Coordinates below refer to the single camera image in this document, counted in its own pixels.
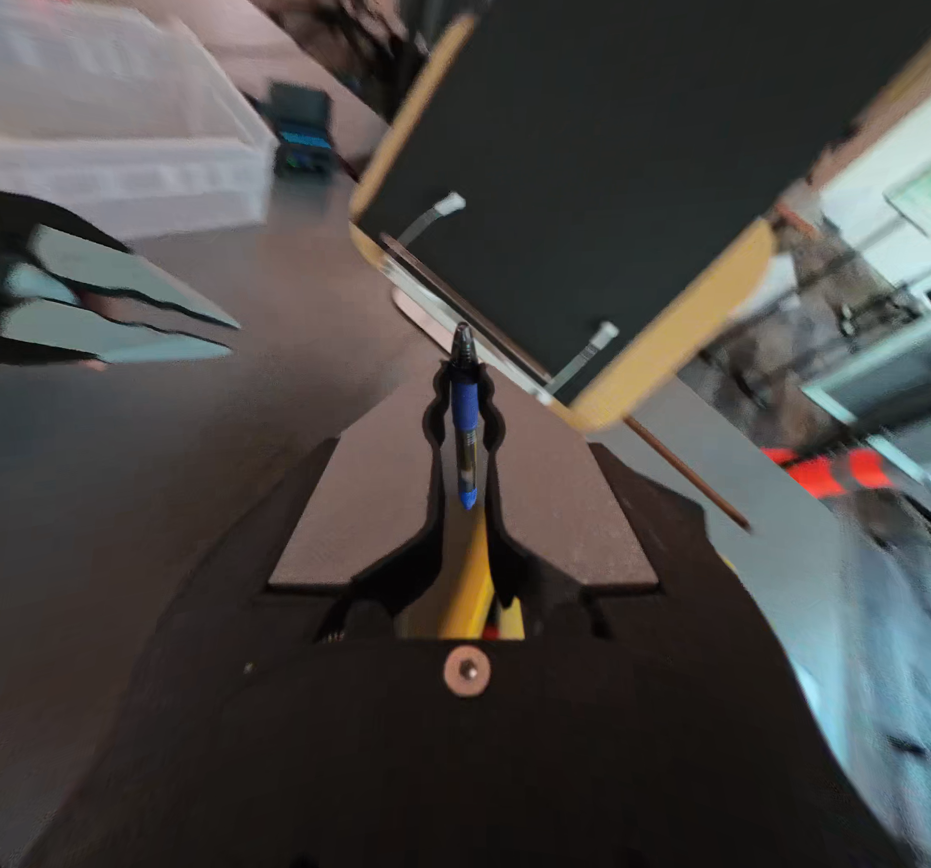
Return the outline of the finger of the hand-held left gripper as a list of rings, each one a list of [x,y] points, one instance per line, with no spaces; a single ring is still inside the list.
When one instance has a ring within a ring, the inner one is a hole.
[[[110,320],[81,306],[28,299],[2,309],[2,363],[136,364],[228,357],[225,345],[143,324]]]
[[[239,322],[191,286],[145,257],[38,225],[22,243],[2,245],[2,298],[45,299],[79,306],[89,294],[173,309],[238,329]]]

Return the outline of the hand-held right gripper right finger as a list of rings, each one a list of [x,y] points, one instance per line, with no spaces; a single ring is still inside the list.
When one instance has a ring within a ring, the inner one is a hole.
[[[493,366],[483,369],[485,510],[492,580],[509,606],[658,587],[585,438]]]

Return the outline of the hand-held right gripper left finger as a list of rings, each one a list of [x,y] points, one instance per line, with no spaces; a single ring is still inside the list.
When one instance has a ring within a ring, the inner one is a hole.
[[[436,582],[446,512],[445,366],[416,371],[332,443],[266,584],[330,600],[341,618],[373,603],[396,619]]]

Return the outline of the clear plastic bin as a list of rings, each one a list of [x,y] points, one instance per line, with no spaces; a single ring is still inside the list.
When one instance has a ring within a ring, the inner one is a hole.
[[[273,132],[182,22],[1,0],[2,191],[124,242],[264,222]]]

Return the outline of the blue pen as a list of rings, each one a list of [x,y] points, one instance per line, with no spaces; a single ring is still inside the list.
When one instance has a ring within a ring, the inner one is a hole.
[[[447,365],[454,430],[459,501],[472,510],[478,499],[479,382],[481,367],[472,329],[460,322],[452,335]]]

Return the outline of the thin brown rod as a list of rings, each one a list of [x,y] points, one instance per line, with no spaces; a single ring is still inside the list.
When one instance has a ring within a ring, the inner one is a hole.
[[[682,478],[686,479],[698,492],[705,496],[727,518],[735,523],[744,532],[751,534],[752,526],[749,519],[739,511],[731,502],[718,493],[706,482],[691,466],[673,451],[646,427],[631,416],[623,417],[623,424],[648,445],[669,466],[673,467]]]

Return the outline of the white board stand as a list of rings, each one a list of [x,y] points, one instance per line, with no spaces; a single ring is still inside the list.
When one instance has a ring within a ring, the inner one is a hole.
[[[530,354],[467,303],[412,254],[410,248],[425,231],[441,219],[466,208],[466,200],[450,191],[411,222],[398,238],[381,234],[385,259],[382,269],[392,284],[396,307],[444,351],[452,351],[454,331],[461,323],[470,326],[480,363],[486,363],[544,405],[570,383],[619,335],[610,321],[602,321],[586,346],[556,374],[546,371]]]

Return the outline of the black label printer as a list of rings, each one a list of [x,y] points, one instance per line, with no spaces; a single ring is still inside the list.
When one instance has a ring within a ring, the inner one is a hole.
[[[276,81],[270,84],[267,97],[265,115],[276,140],[275,176],[332,176],[337,159],[331,95]]]

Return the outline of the red orange item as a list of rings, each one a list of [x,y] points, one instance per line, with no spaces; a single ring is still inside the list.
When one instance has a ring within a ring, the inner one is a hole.
[[[797,452],[785,447],[763,447],[761,450],[819,500],[897,487],[893,469],[870,447],[855,447],[807,458],[799,458]]]

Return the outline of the pale blue cloth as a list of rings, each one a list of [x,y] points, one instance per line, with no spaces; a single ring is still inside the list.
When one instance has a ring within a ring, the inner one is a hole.
[[[843,767],[913,866],[930,857],[929,525],[910,506],[836,511]]]

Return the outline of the black board with wooden edge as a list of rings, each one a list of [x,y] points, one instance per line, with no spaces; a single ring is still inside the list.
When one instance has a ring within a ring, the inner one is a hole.
[[[765,221],[929,40],[929,0],[494,0],[452,25],[359,180],[350,233],[402,259],[582,432],[721,332],[774,254]]]

